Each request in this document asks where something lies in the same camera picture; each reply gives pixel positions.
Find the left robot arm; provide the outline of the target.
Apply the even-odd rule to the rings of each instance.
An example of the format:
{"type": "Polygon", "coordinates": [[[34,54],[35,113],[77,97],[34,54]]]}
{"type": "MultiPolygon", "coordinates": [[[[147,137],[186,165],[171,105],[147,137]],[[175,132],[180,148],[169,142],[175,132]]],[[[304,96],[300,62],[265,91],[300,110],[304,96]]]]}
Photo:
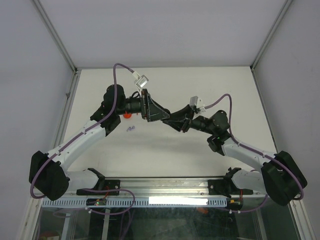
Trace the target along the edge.
{"type": "Polygon", "coordinates": [[[31,196],[37,198],[34,189],[52,201],[72,191],[102,193],[106,189],[106,178],[100,172],[94,168],[69,171],[69,167],[89,147],[107,137],[120,124],[122,115],[136,113],[148,122],[170,116],[170,111],[155,102],[146,89],[138,98],[126,98],[121,85],[110,85],[100,107],[74,136],[47,153],[33,154],[28,179],[31,196]]]}

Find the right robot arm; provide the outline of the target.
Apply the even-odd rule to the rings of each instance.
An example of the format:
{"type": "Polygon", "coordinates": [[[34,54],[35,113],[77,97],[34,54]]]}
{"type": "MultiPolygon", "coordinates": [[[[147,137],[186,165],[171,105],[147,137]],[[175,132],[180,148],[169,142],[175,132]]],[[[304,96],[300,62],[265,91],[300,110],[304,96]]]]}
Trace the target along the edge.
{"type": "Polygon", "coordinates": [[[163,123],[178,132],[186,133],[193,129],[209,134],[207,143],[214,153],[236,159],[252,168],[252,171],[230,168],[223,177],[226,192],[234,194],[240,189],[260,192],[281,206],[304,197],[308,182],[292,156],[286,151],[257,149],[235,138],[225,111],[219,110],[209,118],[195,117],[193,109],[187,105],[171,113],[163,123]]]}

